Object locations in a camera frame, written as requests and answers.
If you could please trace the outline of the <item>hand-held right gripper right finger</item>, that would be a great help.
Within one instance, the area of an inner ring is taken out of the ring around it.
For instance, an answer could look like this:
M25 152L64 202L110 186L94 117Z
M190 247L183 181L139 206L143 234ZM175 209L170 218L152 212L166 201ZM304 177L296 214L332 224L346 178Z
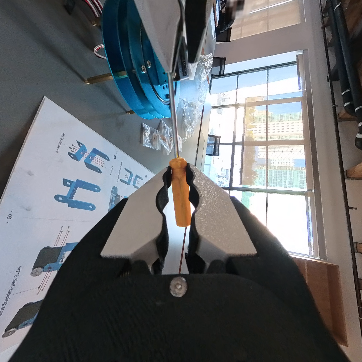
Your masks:
M194 165L187 164L194 206L185 260L189 274L203 274L214 260L255 256L256 249L230 196Z

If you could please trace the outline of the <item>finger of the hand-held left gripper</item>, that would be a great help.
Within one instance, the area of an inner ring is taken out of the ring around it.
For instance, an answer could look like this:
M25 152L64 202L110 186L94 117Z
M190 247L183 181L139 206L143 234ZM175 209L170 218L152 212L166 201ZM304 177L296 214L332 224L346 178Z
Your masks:
M187 0L185 3L185 25L188 62L197 63L206 38L207 24L212 9L211 0Z
M178 42L183 32L183 1L135 0L151 46L165 71L175 68Z

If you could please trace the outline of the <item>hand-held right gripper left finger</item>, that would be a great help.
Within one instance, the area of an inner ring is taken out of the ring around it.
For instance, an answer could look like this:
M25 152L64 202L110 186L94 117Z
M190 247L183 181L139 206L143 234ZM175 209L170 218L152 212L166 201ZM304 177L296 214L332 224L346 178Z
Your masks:
M170 183L166 167L129 196L101 252L103 258L142 260L153 274L162 274L169 246L164 208Z

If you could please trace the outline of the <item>black servo motor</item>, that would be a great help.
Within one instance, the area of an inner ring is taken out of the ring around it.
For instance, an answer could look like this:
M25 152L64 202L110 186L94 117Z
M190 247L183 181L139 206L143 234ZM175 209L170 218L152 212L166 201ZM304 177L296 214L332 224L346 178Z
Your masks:
M197 63L188 62L186 39L183 36L180 41L175 70L174 81L193 80L196 75Z

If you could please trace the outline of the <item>orange handled screwdriver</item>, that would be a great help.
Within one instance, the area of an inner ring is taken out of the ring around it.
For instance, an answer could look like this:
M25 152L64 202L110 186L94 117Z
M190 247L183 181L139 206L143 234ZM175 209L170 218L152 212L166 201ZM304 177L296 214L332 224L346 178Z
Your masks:
M167 73L169 89L169 106L172 121L174 155L170 160L172 174L172 193L176 224L179 227L187 227L191 224L191 206L189 201L189 186L186 181L187 161L179 156L179 136L177 128L176 103L174 95L174 75Z

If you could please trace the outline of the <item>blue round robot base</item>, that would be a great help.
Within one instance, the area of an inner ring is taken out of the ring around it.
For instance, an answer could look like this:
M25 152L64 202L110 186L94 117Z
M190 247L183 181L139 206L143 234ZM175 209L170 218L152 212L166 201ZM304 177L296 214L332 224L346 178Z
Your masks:
M102 38L111 73L126 71L114 80L127 105L143 119L170 118L167 71L158 60L134 1L106 1Z

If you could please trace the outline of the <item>large grid window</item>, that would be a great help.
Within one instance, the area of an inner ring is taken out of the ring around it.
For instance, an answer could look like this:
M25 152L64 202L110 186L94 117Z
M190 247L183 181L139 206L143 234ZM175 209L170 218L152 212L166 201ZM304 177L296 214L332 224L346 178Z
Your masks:
M303 51L225 66L211 80L208 134L219 156L203 172L298 255L319 257Z

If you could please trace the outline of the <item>crumpled clear plastic bag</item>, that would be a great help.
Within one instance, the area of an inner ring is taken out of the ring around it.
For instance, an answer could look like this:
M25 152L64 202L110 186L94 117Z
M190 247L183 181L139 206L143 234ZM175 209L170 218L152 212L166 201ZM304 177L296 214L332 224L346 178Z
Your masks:
M196 91L193 95L182 99L182 128L184 131L183 141L191 138L196 131L201 119L202 107L206 101L208 87L206 78L209 75L213 63L213 54L201 55L199 62L194 66L194 78L191 81Z

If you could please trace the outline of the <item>robot assembly instruction manual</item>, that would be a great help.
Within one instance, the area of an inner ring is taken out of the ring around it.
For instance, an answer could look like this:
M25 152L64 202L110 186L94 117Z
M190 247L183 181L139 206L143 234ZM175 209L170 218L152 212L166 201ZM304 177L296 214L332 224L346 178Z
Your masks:
M185 361L195 282L101 252L154 177L44 98L1 199L1 347L9 361Z

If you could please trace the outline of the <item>wooden board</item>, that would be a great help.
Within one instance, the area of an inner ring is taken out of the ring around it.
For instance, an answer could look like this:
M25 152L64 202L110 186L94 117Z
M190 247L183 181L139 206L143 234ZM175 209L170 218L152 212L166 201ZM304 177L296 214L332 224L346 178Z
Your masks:
M348 346L339 266L323 260L291 256L301 271L329 332Z

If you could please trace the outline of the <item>black insulated pipe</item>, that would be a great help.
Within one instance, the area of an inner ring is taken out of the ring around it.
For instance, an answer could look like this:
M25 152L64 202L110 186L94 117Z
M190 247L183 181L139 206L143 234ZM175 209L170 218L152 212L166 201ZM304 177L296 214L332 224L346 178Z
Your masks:
M346 65L347 77L349 80L351 95L354 104L355 115L358 120L358 133L355 137L355 146L362 149L362 89L358 72L353 63L353 57L350 49L350 36L340 1L334 2L334 16L338 28L338 34L341 42L342 53Z
M355 118L355 110L354 103L351 94L349 79L347 76L346 65L343 57L341 42L339 38L339 33L336 25L336 21L334 18L333 5L330 0L326 1L326 5L328 6L328 15L330 20L330 27L333 39L334 52L336 57L336 66L338 70L338 76L340 81L340 87L342 92L342 101L343 101L343 109L348 117Z

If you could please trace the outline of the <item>black ceiling rail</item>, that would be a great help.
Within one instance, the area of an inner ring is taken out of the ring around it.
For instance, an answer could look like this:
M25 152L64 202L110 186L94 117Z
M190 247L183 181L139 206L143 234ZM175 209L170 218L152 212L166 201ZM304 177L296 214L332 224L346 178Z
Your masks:
M342 92L326 1L321 2L323 36L332 86L333 109L337 120L337 140L341 153L347 227L351 244L352 270L356 290L361 294L361 150L355 146L357 117L344 112ZM361 83L361 1L340 1L350 36L353 63Z

